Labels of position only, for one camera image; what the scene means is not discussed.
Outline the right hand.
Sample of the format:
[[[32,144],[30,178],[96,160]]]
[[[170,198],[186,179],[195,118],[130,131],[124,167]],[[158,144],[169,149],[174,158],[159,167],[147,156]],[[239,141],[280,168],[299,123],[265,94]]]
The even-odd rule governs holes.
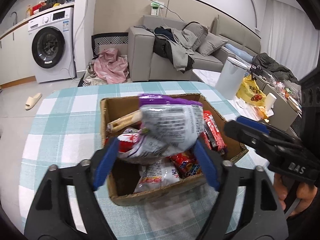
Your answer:
[[[281,207],[283,208],[283,210],[285,210],[286,208],[285,199],[287,198],[287,195],[288,195],[288,189],[283,184],[282,175],[277,173],[274,174],[273,187],[278,195],[278,199],[280,201]],[[307,183],[301,182],[298,185],[298,188],[295,194],[296,198],[299,199],[299,203],[297,204],[295,209],[287,216],[292,217],[306,210],[311,205],[313,199],[317,194],[317,191],[318,189],[314,185],[309,185]]]

